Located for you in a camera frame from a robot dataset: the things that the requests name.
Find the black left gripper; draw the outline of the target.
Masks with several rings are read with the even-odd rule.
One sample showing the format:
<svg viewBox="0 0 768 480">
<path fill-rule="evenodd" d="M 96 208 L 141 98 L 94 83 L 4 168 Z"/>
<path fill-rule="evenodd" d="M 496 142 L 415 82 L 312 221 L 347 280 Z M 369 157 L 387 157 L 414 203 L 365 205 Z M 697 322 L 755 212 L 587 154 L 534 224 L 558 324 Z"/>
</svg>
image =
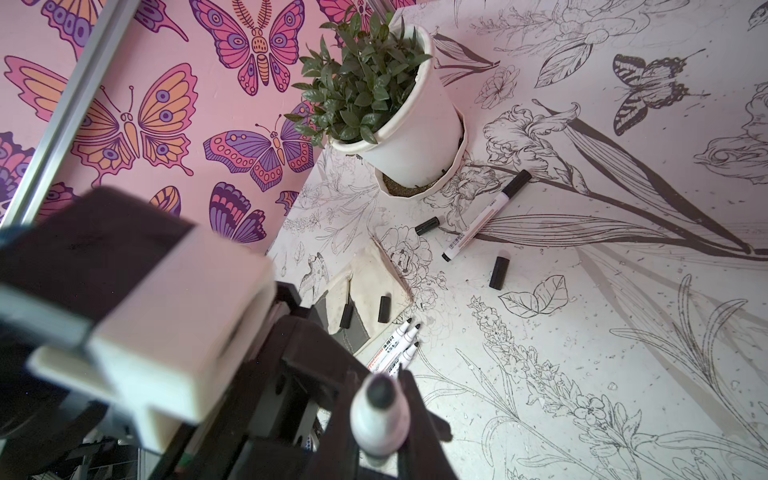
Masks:
<svg viewBox="0 0 768 480">
<path fill-rule="evenodd" d="M 152 479 L 301 479 L 327 428 L 346 373 L 360 386 L 371 373 L 303 308 L 297 289 L 278 283 L 265 342 L 241 365 L 212 420 L 184 424 Z M 450 425 L 431 413 L 441 446 Z M 380 479 L 362 466 L 355 479 Z"/>
</svg>

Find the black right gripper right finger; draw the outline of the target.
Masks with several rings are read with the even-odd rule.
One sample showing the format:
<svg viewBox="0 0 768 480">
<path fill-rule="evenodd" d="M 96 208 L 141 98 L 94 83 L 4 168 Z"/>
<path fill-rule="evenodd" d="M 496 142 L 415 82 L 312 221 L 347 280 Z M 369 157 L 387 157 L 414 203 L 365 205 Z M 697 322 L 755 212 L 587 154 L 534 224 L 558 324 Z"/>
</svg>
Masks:
<svg viewBox="0 0 768 480">
<path fill-rule="evenodd" d="M 409 432 L 398 450 L 399 479 L 457 479 L 446 458 L 438 430 L 427 410 L 410 371 L 402 371 L 398 381 L 411 413 Z"/>
</svg>

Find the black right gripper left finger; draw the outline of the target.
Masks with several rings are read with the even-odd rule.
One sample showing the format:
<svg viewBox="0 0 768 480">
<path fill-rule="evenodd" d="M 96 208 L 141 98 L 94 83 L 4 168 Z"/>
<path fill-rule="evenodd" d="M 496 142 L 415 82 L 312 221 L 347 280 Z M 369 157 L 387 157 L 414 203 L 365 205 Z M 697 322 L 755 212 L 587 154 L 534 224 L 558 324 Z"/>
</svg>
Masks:
<svg viewBox="0 0 768 480">
<path fill-rule="evenodd" d="M 301 479 L 355 479 L 359 467 L 359 447 L 352 435 L 351 404 L 360 387 L 354 371 L 346 373 L 336 397 L 327 428 L 318 450 L 311 456 Z"/>
</svg>

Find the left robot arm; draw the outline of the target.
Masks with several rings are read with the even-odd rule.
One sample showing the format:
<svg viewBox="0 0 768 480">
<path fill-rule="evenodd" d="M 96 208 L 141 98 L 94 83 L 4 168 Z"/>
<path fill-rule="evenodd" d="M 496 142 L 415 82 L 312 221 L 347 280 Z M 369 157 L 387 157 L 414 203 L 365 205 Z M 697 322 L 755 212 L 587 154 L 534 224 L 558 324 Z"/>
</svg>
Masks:
<svg viewBox="0 0 768 480">
<path fill-rule="evenodd" d="M 102 187 L 1 232 L 1 475 L 110 440 L 154 479 L 451 479 L 449 424 L 409 371 L 375 374 L 272 261 Z"/>
</svg>

